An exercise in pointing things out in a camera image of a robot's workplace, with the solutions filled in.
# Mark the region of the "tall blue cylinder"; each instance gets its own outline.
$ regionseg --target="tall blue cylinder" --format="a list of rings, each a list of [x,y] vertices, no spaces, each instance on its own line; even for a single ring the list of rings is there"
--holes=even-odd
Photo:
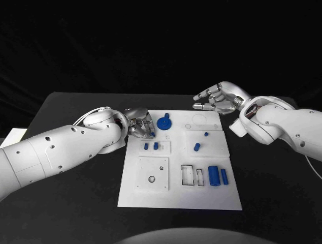
[[[221,183],[221,174],[219,174],[219,167],[209,166],[209,178],[211,178],[211,185],[218,187],[222,185]]]
[[[224,184],[229,184],[229,179],[228,179],[228,174],[226,174],[226,169],[222,169],[222,179],[224,179]]]

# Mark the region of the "white board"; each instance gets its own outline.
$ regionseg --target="white board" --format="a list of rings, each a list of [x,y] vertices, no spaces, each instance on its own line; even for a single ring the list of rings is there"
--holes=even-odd
[[[139,139],[134,136],[129,137],[119,207],[242,210],[219,114],[213,111],[150,110],[154,124],[157,124],[157,120],[165,117],[166,113],[170,114],[173,122],[169,130],[160,130],[156,125],[154,139]],[[146,141],[149,142],[150,152],[144,149]],[[192,146],[196,141],[203,142],[199,152],[205,153],[209,151],[200,157],[199,155],[196,157],[192,155],[193,152],[188,149],[190,148],[190,145],[188,145],[189,141]],[[165,147],[165,152],[162,152],[163,150],[157,153],[153,152],[154,142],[160,142],[160,144],[169,146]],[[142,174],[139,169],[142,157],[150,158],[150,163],[157,162],[153,158],[169,159],[167,191],[136,189],[137,177]],[[183,165],[193,166],[193,186],[183,185]],[[229,185],[224,184],[221,174],[222,185],[218,187],[211,186],[208,167],[212,165],[216,165],[219,170],[226,169]],[[199,169],[203,170],[205,186],[199,186],[198,183]]]

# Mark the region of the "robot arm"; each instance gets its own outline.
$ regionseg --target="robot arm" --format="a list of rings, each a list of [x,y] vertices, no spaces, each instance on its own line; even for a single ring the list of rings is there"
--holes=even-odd
[[[124,114],[110,107],[91,112],[74,126],[54,129],[0,149],[0,201],[18,189],[65,172],[97,154],[124,147],[129,134],[154,137],[146,108],[127,109]]]
[[[247,133],[262,144],[282,139],[297,152],[322,161],[322,112],[295,109],[277,97],[252,98],[234,83],[224,81],[205,90],[195,100],[211,95],[211,103],[195,104],[196,109],[221,114],[241,111],[231,129],[239,137]]]

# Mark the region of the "small blue cylinder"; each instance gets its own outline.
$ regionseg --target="small blue cylinder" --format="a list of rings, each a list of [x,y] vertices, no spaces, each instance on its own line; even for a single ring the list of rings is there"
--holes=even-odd
[[[195,151],[199,151],[200,149],[200,143],[196,144]]]
[[[228,174],[226,174],[226,169],[222,169],[222,178],[224,178],[224,184],[229,184],[229,179],[228,179]]]
[[[208,169],[209,169],[211,185],[218,187],[222,185],[219,167],[218,166],[209,166]]]

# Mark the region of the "black table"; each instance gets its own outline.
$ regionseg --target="black table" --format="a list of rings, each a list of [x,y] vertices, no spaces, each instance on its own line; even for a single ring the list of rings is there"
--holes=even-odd
[[[101,106],[123,111],[193,110],[192,105],[189,95],[52,93],[24,139],[71,125]],[[235,230],[278,243],[322,243],[322,181],[282,140],[268,146],[235,135],[229,125],[238,116],[238,111],[224,116],[222,124],[244,211],[117,207],[124,147],[5,199],[0,243],[113,243],[177,227]]]

